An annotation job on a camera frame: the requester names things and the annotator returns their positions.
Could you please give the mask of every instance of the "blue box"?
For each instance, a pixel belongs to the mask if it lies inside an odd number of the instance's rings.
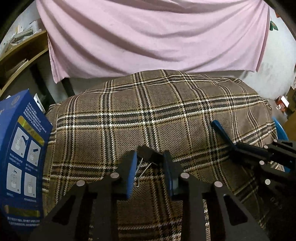
[[[44,215],[42,174],[51,130],[29,90],[0,102],[1,212],[21,237]]]

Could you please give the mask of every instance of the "brown plaid fabric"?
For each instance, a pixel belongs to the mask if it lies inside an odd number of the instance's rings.
[[[47,117],[53,130],[44,166],[46,214],[78,180],[102,179],[126,152],[147,145],[169,150],[202,181],[222,181],[266,225],[269,210],[253,173],[229,160],[227,145],[210,125],[219,120],[234,142],[263,146],[276,138],[268,102],[239,79],[144,71],[53,105]],[[118,202],[120,240],[179,240],[181,220],[182,202],[170,201],[162,170],[149,168],[131,199]]]

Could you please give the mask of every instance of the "wooden shelf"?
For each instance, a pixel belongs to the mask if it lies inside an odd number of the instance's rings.
[[[47,40],[47,32],[46,30],[41,31],[40,33],[32,35],[30,38],[27,38],[20,44],[12,47],[10,50],[8,50],[5,54],[3,54],[0,57],[0,64],[7,61],[9,58],[11,58],[13,55],[17,54],[20,50],[24,49],[26,46],[28,46],[30,43],[34,42],[35,40],[40,40],[41,38],[46,37]]]
[[[30,67],[36,59],[47,51],[47,32],[44,30],[12,47],[0,57],[0,99],[2,99],[1,96],[18,75],[20,75],[26,68]],[[6,71],[12,69],[24,59],[28,60],[28,62],[8,77]]]
[[[9,87],[9,85],[16,79],[16,77],[24,71],[27,67],[33,64],[35,60],[37,60],[41,55],[45,54],[48,51],[48,48],[31,58],[27,63],[25,63],[22,67],[20,67],[6,82],[5,86],[0,90],[0,97],[5,92],[5,90]]]

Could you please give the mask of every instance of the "green leaf decoration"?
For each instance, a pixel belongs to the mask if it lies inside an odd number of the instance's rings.
[[[276,24],[273,22],[273,21],[270,21],[270,24],[272,25],[272,27],[275,29],[275,30],[279,30],[276,26]]]

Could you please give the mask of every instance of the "instruction diagram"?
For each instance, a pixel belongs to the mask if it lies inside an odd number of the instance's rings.
[[[27,161],[35,166],[38,166],[40,150],[41,147],[38,146],[34,141],[31,141]]]
[[[22,170],[8,163],[6,189],[20,193]]]
[[[28,140],[29,137],[22,131],[21,128],[18,127],[11,145],[11,150],[20,157],[24,157]]]
[[[36,177],[25,172],[24,195],[36,197]]]

